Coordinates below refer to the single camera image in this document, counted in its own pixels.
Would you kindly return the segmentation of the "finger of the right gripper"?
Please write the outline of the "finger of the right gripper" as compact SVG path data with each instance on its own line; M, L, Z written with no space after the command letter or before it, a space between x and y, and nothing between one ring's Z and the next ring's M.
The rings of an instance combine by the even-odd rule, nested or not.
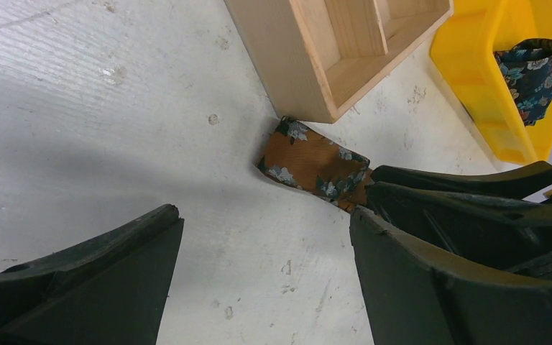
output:
M452 175L381 165L373 170L371 179L421 190L523 199L552 185L552 165L537 161L489 175Z
M400 230L497 270L552 280L552 196L542 203L375 183L367 206Z

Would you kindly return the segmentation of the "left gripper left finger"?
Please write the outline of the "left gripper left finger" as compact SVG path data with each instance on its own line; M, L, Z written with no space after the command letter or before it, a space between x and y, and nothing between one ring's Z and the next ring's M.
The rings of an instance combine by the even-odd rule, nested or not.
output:
M0 272L0 344L155 344L183 226L165 204Z

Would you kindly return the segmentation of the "orange grey floral tie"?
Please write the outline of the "orange grey floral tie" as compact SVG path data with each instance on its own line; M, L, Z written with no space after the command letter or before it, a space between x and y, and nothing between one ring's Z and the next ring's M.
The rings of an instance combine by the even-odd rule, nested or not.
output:
M370 160L304 123L281 118L260 155L257 169L276 183L305 191L351 212L367 204Z

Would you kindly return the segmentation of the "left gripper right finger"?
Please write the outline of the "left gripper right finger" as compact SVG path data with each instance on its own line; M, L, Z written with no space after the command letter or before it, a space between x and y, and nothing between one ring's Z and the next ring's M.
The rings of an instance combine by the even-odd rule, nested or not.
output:
M469 261L362 207L350 237L375 344L552 344L552 280Z

